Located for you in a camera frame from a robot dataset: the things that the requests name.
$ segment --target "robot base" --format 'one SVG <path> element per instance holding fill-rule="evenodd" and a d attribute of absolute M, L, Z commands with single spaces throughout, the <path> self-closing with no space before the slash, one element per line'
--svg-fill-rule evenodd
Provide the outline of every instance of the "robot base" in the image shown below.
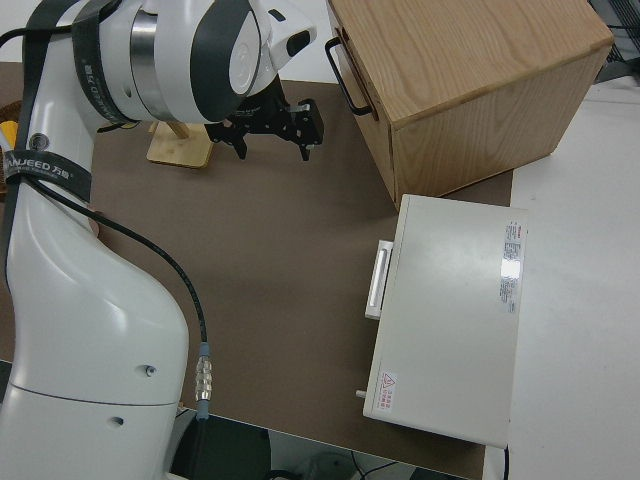
<path fill-rule="evenodd" d="M 164 471 L 176 407 L 78 402 L 9 385 L 0 478 L 184 480 Z"/>

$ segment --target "wooden base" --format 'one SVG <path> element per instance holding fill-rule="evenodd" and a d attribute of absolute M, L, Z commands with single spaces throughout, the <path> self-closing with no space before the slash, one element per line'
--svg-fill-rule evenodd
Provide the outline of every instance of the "wooden base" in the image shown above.
<path fill-rule="evenodd" d="M 164 122 L 159 123 L 153 131 L 153 140 L 147 152 L 147 159 L 154 163 L 178 167 L 206 167 L 213 143 L 209 140 L 203 125 L 188 124 L 186 127 L 189 129 L 188 137 L 178 138 L 175 130 L 169 125 Z"/>

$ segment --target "drawer handle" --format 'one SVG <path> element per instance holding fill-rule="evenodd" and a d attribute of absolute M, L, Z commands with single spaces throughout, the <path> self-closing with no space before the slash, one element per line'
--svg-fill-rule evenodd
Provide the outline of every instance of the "drawer handle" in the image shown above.
<path fill-rule="evenodd" d="M 327 58 L 329 59 L 329 63 L 331 64 L 331 69 L 333 70 L 333 73 L 335 74 L 336 79 L 338 80 L 338 85 L 340 85 L 340 89 L 342 90 L 342 93 L 347 99 L 347 103 L 349 104 L 351 113 L 353 113 L 354 115 L 357 115 L 358 117 L 361 117 L 362 115 L 368 115 L 369 113 L 373 112 L 373 108 L 371 108 L 371 105 L 367 105 L 366 107 L 356 107 L 354 105 L 353 99 L 351 98 L 351 95 L 349 95 L 349 90 L 347 90 L 347 86 L 345 85 L 344 80 L 340 75 L 338 66 L 336 65 L 336 62 L 333 59 L 333 56 L 331 55 L 331 49 L 337 47 L 338 45 L 342 45 L 342 39 L 340 37 L 335 37 L 329 40 L 324 47 L 325 52 L 327 52 Z"/>

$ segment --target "screw hole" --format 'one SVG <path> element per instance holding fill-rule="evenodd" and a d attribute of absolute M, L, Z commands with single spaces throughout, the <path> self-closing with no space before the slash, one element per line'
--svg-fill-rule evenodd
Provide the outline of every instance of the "screw hole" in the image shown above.
<path fill-rule="evenodd" d="M 114 428 L 120 428 L 124 425 L 124 418 L 122 417 L 111 417 L 109 419 L 109 424 Z"/>

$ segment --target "wooden drawer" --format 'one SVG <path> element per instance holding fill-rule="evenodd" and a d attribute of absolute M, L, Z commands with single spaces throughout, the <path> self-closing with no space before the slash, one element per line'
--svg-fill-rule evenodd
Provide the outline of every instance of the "wooden drawer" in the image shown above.
<path fill-rule="evenodd" d="M 327 0 L 342 76 L 391 198 L 549 155 L 612 45 L 584 0 Z"/>

